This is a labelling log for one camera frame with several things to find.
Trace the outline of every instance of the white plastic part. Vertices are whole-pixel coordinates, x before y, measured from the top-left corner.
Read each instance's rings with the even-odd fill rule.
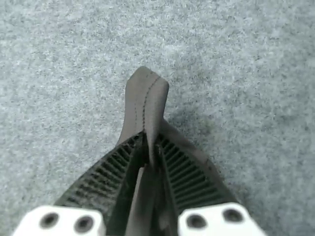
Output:
[[[227,213],[239,213],[241,220],[229,220]],[[203,224],[191,225],[192,216],[201,216]],[[178,219],[179,236],[267,236],[240,204],[225,203],[184,210]]]
[[[45,228],[42,226],[42,219],[51,214],[58,215],[54,226]],[[92,227],[85,233],[75,230],[75,225],[81,217],[90,217]],[[104,236],[105,225],[100,212],[96,210],[61,207],[61,206],[40,206],[27,213],[13,236]]]

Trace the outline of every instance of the gray carpet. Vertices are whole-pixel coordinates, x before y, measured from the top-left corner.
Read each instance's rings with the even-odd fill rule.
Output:
[[[115,145],[127,79],[271,236],[315,235],[314,0],[3,0],[0,235]]]

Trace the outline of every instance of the screw hole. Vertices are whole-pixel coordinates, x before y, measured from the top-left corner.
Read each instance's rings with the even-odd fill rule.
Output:
[[[57,221],[59,219],[59,216],[57,213],[48,213],[44,215],[40,220],[40,226],[44,229],[49,229],[56,225]]]
[[[83,216],[79,218],[74,225],[74,229],[78,233],[86,233],[93,226],[93,219],[89,216]]]
[[[207,222],[205,221],[205,219],[200,216],[200,215],[190,215],[187,218],[187,225],[190,228],[196,228],[196,229],[201,229],[206,227]]]
[[[241,222],[243,221],[243,217],[240,212],[234,209],[225,210],[223,216],[226,221],[229,222]]]

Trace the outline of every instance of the black ribbed plastic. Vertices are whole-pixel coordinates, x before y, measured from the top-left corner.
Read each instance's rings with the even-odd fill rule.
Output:
[[[157,146],[175,218],[188,208],[236,202],[217,172],[207,164],[199,163],[162,136]]]
[[[99,210],[104,217],[106,235],[122,236],[143,157],[143,134],[117,146],[85,172],[56,205]]]

